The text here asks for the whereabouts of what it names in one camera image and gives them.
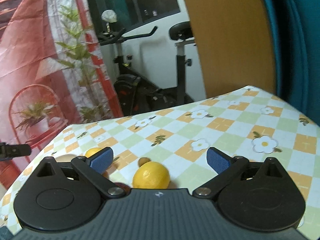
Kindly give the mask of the yellow lemon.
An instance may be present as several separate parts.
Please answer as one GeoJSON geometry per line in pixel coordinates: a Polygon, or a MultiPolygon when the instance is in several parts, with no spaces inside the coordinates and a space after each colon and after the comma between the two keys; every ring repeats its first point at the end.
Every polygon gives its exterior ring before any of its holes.
{"type": "Polygon", "coordinates": [[[167,189],[169,184],[169,171],[165,166],[154,161],[142,165],[132,179],[132,186],[136,189],[167,189]]]}
{"type": "Polygon", "coordinates": [[[101,148],[99,147],[94,147],[94,148],[91,148],[89,150],[86,151],[85,153],[85,157],[89,158],[91,157],[92,155],[96,154],[97,152],[99,152],[101,150],[101,148]]]}

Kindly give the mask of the small brown longan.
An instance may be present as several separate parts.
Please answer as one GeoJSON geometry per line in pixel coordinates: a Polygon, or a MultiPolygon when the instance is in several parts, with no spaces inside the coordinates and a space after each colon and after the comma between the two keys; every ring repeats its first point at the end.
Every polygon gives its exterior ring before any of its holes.
{"type": "Polygon", "coordinates": [[[139,160],[138,160],[138,166],[141,167],[141,166],[143,166],[144,164],[146,164],[146,163],[148,163],[148,162],[150,162],[150,161],[151,161],[150,158],[141,157],[141,158],[139,158],[139,160]]]}

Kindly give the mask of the checkered floral tablecloth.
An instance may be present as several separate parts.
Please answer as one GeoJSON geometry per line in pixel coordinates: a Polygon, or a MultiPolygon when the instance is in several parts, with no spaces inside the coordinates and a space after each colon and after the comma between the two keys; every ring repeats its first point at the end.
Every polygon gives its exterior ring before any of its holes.
{"type": "Polygon", "coordinates": [[[193,191],[215,175],[206,161],[211,146],[251,161],[277,158],[306,201],[299,230],[310,239],[319,237],[319,126],[275,95],[252,86],[180,107],[68,126],[8,189],[1,200],[1,224],[13,233],[20,230],[13,202],[44,157],[110,147],[116,158],[108,170],[112,181],[130,185],[138,160],[147,157],[169,170],[174,186],[193,191]]]}

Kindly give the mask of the black exercise bike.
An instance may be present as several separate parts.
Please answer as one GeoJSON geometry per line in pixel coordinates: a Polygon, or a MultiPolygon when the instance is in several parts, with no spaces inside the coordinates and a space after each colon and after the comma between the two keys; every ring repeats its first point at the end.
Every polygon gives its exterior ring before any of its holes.
{"type": "Polygon", "coordinates": [[[114,88],[125,116],[192,103],[186,68],[193,64],[186,45],[195,45],[189,21],[168,31],[154,26],[149,33],[130,35],[126,29],[98,34],[100,45],[114,45],[118,67],[114,88]]]}

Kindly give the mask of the red printed backdrop curtain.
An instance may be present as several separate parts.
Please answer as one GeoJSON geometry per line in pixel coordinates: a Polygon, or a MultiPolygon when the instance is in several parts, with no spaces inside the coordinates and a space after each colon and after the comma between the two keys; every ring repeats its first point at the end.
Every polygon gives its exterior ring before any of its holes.
{"type": "Polygon", "coordinates": [[[40,151],[85,153],[122,115],[88,0],[1,0],[1,141],[29,157],[1,162],[11,187],[40,151]]]}

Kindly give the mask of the wooden orange door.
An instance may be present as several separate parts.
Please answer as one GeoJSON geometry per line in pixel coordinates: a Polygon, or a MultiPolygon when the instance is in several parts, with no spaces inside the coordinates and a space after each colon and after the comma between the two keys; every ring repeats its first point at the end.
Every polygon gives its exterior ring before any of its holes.
{"type": "Polygon", "coordinates": [[[184,1],[207,96],[246,85],[275,93],[275,59],[263,0],[184,1]]]}

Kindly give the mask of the dark window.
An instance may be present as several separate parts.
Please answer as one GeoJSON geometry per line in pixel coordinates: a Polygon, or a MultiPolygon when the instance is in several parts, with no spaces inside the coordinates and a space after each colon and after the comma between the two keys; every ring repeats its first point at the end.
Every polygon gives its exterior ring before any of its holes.
{"type": "Polygon", "coordinates": [[[88,5],[96,33],[106,30],[106,22],[101,19],[105,10],[117,15],[117,22],[111,24],[114,31],[131,31],[180,12],[177,0],[88,0],[88,5]]]}

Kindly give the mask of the teal curtain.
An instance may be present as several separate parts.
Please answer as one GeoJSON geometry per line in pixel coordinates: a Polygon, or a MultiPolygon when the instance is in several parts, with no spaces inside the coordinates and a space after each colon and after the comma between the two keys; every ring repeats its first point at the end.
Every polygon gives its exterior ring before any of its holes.
{"type": "Polygon", "coordinates": [[[276,95],[319,124],[319,0],[264,0],[276,95]]]}

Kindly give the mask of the white bag on handlebar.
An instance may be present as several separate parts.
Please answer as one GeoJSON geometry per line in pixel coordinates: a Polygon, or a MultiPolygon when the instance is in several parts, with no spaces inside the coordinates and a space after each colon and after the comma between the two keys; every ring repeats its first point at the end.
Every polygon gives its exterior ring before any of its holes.
{"type": "Polygon", "coordinates": [[[117,14],[114,12],[114,10],[105,10],[101,14],[101,19],[107,23],[116,23],[117,14]]]}

